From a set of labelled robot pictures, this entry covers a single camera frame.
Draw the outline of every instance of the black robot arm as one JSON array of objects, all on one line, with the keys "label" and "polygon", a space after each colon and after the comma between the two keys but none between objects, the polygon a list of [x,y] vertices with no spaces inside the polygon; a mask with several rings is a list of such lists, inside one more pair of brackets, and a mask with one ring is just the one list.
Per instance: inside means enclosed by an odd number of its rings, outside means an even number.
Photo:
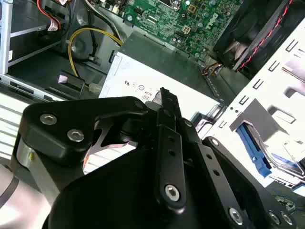
[{"label": "black robot arm", "polygon": [[[88,155],[135,150],[84,175]],[[134,97],[34,104],[13,158],[52,209],[50,229],[295,229],[294,219],[215,138],[203,142],[162,88]]]}]

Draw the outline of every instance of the blue plastic latch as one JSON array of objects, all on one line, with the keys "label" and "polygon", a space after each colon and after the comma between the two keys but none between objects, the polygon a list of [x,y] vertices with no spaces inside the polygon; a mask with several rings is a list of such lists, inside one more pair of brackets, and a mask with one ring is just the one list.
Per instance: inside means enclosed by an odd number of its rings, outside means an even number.
[{"label": "blue plastic latch", "polygon": [[252,162],[255,164],[255,167],[260,175],[264,178],[271,174],[270,169],[266,166],[263,159],[265,158],[263,152],[261,150],[257,150],[251,137],[248,135],[245,127],[241,125],[237,128],[237,133],[240,136]]}]

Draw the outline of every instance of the white label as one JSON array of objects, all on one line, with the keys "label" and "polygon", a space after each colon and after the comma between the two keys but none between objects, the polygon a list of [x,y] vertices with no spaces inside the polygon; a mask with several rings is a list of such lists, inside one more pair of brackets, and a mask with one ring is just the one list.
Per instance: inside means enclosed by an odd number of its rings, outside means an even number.
[{"label": "white label", "polygon": [[207,24],[207,26],[205,27],[207,30],[210,30],[211,27],[213,26],[213,24],[215,23],[216,19],[218,18],[218,14],[214,13],[213,17],[210,19],[210,22]]},{"label": "white label", "polygon": [[48,31],[57,31],[58,30],[58,26],[55,20],[51,19],[51,25],[48,28]]},{"label": "white label", "polygon": [[9,61],[13,59],[13,50],[9,51]]},{"label": "white label", "polygon": [[66,4],[67,1],[68,1],[68,0],[59,0],[59,2],[61,3],[61,5]]}]

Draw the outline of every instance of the orange wire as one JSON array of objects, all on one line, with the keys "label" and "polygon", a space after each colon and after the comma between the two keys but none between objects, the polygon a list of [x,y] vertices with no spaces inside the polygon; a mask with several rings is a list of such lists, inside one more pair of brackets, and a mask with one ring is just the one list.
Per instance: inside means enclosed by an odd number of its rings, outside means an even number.
[{"label": "orange wire", "polygon": [[51,20],[55,20],[58,25],[58,30],[61,30],[61,23],[59,22],[59,20],[57,20],[55,17],[52,17],[51,15],[47,14],[45,11],[43,11],[40,7],[39,0],[37,0],[36,3],[37,3],[37,7],[40,10],[40,12],[43,13],[48,18],[50,18]]}]

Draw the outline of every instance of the chip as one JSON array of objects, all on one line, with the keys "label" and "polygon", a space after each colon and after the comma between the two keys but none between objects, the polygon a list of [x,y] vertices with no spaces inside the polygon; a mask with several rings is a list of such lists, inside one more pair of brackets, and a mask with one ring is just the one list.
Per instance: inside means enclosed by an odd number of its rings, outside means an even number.
[{"label": "chip", "polygon": [[196,9],[197,9],[197,8],[196,8],[194,5],[191,4],[187,10],[188,10],[189,12],[191,12],[191,13],[195,13]]}]

